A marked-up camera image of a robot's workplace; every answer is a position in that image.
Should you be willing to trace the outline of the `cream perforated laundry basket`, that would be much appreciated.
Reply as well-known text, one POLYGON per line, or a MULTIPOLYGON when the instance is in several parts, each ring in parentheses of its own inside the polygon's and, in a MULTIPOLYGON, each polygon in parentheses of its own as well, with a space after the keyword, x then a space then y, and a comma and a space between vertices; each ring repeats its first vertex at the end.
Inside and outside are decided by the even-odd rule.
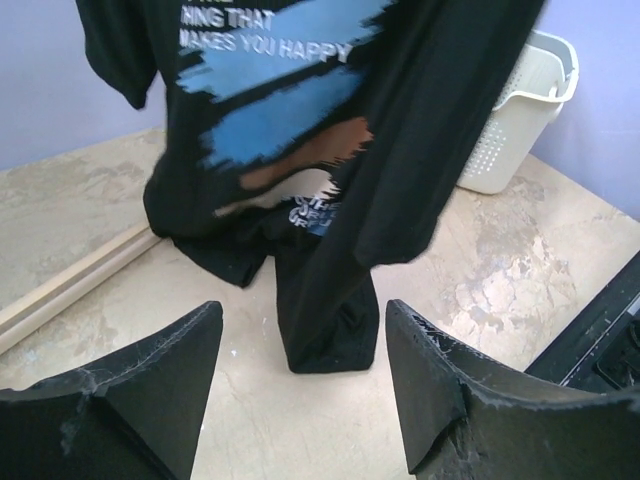
POLYGON ((503 191, 547 125, 574 97, 579 75, 570 42, 532 31, 457 186, 486 195, 503 191))

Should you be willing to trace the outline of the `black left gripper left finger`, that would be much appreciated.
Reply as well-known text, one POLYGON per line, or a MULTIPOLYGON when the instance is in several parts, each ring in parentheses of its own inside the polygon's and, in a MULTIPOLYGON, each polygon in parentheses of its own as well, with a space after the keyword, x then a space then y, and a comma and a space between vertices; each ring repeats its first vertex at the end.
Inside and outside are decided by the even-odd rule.
POLYGON ((2 390, 2 478, 190 478, 222 330, 209 301, 88 364, 2 390))

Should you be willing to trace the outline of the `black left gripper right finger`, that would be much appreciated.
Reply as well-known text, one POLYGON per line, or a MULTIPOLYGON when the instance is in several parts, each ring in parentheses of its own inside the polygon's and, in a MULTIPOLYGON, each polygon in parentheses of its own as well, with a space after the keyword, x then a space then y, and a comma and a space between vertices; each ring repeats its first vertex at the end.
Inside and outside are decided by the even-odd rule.
POLYGON ((514 370, 401 300, 386 344, 417 479, 636 479, 639 390, 591 393, 514 370))

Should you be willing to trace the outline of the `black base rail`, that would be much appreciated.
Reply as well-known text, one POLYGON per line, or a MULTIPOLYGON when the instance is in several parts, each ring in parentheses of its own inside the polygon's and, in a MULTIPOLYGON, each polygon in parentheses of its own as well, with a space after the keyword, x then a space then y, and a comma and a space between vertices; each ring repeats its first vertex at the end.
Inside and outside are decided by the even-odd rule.
POLYGON ((634 256, 525 372, 607 393, 639 385, 639 257, 634 256))

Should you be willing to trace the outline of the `black garment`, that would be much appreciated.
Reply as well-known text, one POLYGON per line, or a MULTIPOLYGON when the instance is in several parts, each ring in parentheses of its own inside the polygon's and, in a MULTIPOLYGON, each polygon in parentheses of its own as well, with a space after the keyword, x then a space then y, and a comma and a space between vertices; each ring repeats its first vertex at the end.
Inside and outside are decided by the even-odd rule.
POLYGON ((368 369, 371 272, 429 246, 539 1, 80 1, 93 71, 165 85, 153 233, 236 286, 267 258, 298 374, 368 369))

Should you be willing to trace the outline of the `wooden clothes rack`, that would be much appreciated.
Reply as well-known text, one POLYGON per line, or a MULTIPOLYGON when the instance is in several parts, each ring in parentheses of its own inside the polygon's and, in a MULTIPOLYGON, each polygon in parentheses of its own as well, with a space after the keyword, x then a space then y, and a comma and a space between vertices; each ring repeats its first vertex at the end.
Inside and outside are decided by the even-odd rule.
POLYGON ((147 224, 136 225, 2 309, 1 351, 30 336, 159 241, 147 224))

